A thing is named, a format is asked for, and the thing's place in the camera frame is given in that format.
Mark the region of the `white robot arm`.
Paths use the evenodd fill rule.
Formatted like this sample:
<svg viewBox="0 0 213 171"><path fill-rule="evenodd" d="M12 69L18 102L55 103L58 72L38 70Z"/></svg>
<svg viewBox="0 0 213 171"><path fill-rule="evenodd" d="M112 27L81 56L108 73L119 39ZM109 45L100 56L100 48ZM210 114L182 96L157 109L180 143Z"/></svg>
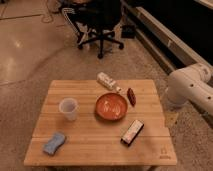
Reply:
<svg viewBox="0 0 213 171"><path fill-rule="evenodd" d="M180 108L192 101L213 116L213 87L208 85L211 76L210 68L202 63L171 72L165 91L169 105Z"/></svg>

